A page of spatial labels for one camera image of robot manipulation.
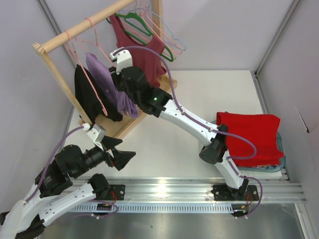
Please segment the purple trousers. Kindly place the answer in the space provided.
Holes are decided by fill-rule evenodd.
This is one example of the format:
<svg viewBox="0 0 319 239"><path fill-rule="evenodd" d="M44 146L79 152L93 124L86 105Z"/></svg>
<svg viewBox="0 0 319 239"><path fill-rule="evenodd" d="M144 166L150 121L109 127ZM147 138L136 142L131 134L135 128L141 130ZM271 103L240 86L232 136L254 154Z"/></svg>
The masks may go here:
<svg viewBox="0 0 319 239"><path fill-rule="evenodd" d="M117 111L136 119L139 116L138 107L125 92L116 89L109 69L93 53L89 52L86 53L86 64L98 87Z"/></svg>

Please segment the pink wire hanger with trousers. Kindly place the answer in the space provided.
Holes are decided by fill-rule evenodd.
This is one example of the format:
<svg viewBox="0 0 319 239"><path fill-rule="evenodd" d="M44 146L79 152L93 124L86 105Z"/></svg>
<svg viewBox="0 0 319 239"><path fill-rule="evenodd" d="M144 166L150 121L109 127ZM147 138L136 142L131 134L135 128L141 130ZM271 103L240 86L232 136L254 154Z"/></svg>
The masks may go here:
<svg viewBox="0 0 319 239"><path fill-rule="evenodd" d="M89 17L86 17L85 18L86 20L88 20L91 24L91 27L93 28L94 30L94 35L95 35L95 42L90 42L90 41L86 41L86 40L82 40L83 43L86 43L86 44L89 44L89 45L92 45L92 46L96 46L100 52L104 55L104 57L109 61L109 63L111 64L111 66L115 67L115 64L113 63L113 61L110 59L110 57L104 52L104 50L102 49L100 43L99 43L99 39L98 39L98 34L97 34L97 30L96 30L96 27L95 27L95 24L93 23L93 21L89 18Z"/></svg>

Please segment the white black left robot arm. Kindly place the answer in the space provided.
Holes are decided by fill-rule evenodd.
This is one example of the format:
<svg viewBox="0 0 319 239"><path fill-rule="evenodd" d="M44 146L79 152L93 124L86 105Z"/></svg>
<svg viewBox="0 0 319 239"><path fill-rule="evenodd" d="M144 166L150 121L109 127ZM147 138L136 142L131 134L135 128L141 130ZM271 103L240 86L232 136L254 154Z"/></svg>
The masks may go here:
<svg viewBox="0 0 319 239"><path fill-rule="evenodd" d="M104 137L83 152L77 145L68 145L55 155L47 169L36 177L27 196L9 212L0 215L2 239L34 239L52 222L69 210L91 200L107 200L111 185L103 174L94 174L83 185L64 197L60 194L73 185L72 179L82 176L101 163L122 170L136 155L115 147L122 140Z"/></svg>

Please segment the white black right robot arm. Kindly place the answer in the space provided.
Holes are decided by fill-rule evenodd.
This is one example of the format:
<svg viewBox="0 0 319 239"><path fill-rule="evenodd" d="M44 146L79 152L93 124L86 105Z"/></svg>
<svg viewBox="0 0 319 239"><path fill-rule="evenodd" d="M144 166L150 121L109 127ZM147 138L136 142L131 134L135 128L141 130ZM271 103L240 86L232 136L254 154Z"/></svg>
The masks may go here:
<svg viewBox="0 0 319 239"><path fill-rule="evenodd" d="M109 69L118 91L125 92L140 110L148 115L161 118L180 127L195 137L203 146L199 157L214 165L225 179L223 186L214 186L213 193L218 198L239 201L245 197L249 180L239 175L237 167L230 159L226 138L228 127L215 125L195 116L177 102L174 92L152 87L143 71L135 66L120 71Z"/></svg>

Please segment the green hanger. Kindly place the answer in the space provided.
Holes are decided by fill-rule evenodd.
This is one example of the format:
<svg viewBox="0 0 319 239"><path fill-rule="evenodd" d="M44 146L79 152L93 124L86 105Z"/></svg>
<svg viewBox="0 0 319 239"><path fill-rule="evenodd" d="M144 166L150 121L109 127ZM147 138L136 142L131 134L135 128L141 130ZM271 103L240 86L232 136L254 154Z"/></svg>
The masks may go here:
<svg viewBox="0 0 319 239"><path fill-rule="evenodd" d="M119 18L122 18L126 23L128 23L129 25L131 25L135 29L139 30L143 34L145 34L147 36L154 36L154 32L152 30L150 30L149 25L139 15L137 15L136 13L133 13L133 12L129 12L127 14L116 13L115 16L119 17ZM129 19L136 20L142 26L142 28L140 28L140 27L134 25L133 23L129 22L128 21ZM173 52L166 45L164 45L164 50L167 51L167 54L162 53L161 56L164 59L168 60L169 62L173 62L174 61Z"/></svg>

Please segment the wooden clothes rack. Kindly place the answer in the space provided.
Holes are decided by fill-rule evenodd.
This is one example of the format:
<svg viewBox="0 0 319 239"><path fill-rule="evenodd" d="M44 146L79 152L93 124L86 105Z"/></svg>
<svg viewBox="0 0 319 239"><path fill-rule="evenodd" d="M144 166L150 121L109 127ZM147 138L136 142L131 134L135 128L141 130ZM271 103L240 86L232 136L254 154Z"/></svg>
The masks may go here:
<svg viewBox="0 0 319 239"><path fill-rule="evenodd" d="M35 49L36 53L41 56L47 67L49 68L50 72L55 77L57 84L62 89L65 96L67 96L68 100L71 102L75 110L79 113L82 119L79 121L79 124L82 123L91 123L89 117L80 106L79 102L76 100L75 95L71 91L68 83L66 83L65 79L59 72L58 68L52 61L49 53L57 49L58 47L62 46L66 51L67 56L71 60L73 65L76 65L78 61L76 59L72 59L72 54L67 50L64 46L71 38L75 38L79 34L85 32L93 25L100 23L101 21L105 20L107 17L111 16L115 12L121 10L122 8L131 4L132 0L119 0L107 8L99 11L98 13L94 14L93 16L89 17L89 20L84 20L79 24L75 25L74 27L70 28L66 32L59 31L59 34L49 40L44 44L35 43L33 44L33 48ZM110 119L99 115L97 116L96 123L103 126L107 132L107 136L115 137L115 138L123 138L125 137L134 127L136 127L147 115L145 113L140 112L140 115L137 119L133 120L129 117L124 117L121 122L113 122Z"/></svg>

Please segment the maroon tank top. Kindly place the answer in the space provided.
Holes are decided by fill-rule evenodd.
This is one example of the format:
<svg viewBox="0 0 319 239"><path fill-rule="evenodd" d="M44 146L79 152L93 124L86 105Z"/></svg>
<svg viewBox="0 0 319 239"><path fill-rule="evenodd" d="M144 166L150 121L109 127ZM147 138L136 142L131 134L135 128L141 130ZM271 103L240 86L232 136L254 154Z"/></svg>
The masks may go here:
<svg viewBox="0 0 319 239"><path fill-rule="evenodd" d="M142 46L142 44L137 43L124 32L124 26L119 17L112 15L109 17L109 20L116 36L117 47ZM165 44L155 35L145 47L161 54L165 48ZM129 52L133 59L133 65L139 67L144 72L151 86L159 88L160 82L158 78L166 74L166 69L161 66L161 60L155 54L143 49L134 48L130 49Z"/></svg>

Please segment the black garment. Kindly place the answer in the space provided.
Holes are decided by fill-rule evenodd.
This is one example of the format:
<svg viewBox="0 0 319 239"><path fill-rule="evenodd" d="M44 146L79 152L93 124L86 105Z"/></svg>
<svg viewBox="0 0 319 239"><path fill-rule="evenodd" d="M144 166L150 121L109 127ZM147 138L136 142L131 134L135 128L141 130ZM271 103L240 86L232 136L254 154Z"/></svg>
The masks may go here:
<svg viewBox="0 0 319 239"><path fill-rule="evenodd" d="M102 90L97 86L94 78L89 73L89 71L85 68L88 76L90 77L96 91L100 99L102 100L104 106L107 109L108 116L106 118L118 122L122 121L123 116L120 114L116 107L107 99L107 97L103 94ZM89 117L92 123L95 123L95 119L98 115L104 115L101 105L99 101L96 99L94 92L90 84L88 83L80 65L77 64L74 73L74 85L75 85L75 97L82 106L83 110Z"/></svg>

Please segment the red folded cloth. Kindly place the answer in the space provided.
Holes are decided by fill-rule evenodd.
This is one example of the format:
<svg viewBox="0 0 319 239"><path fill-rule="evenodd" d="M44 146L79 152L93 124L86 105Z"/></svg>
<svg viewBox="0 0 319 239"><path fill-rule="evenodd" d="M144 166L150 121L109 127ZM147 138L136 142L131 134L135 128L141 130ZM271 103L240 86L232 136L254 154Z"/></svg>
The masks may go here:
<svg viewBox="0 0 319 239"><path fill-rule="evenodd" d="M249 140L257 149L257 153L250 159L236 159L248 157L254 153L251 145L235 137L227 137L226 144L230 155L238 167L275 166L280 163L284 154L277 146L277 132L280 118L275 115L241 115L226 112L216 114L216 124L224 124L228 132Z"/></svg>

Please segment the colourful clothes in basin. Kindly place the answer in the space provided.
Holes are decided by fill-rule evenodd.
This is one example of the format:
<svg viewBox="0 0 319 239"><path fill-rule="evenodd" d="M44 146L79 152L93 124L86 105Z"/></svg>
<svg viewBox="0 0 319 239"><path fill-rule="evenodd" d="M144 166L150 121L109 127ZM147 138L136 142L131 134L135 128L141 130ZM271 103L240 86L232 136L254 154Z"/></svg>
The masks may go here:
<svg viewBox="0 0 319 239"><path fill-rule="evenodd" d="M258 165L252 167L240 167L242 170L248 171L278 171L281 170L280 165Z"/></svg>

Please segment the aluminium rail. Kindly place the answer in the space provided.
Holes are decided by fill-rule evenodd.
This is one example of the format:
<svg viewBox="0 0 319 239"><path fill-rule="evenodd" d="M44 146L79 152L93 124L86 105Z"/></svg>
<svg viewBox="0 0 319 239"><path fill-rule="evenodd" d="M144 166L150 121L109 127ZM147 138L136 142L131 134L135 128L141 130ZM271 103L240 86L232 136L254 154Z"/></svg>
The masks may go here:
<svg viewBox="0 0 319 239"><path fill-rule="evenodd" d="M125 185L124 201L130 203L213 203L213 185L225 183L221 177L107 177L107 180L110 184ZM263 186L264 204L307 202L300 183L290 183L285 179L265 179L260 182Z"/></svg>

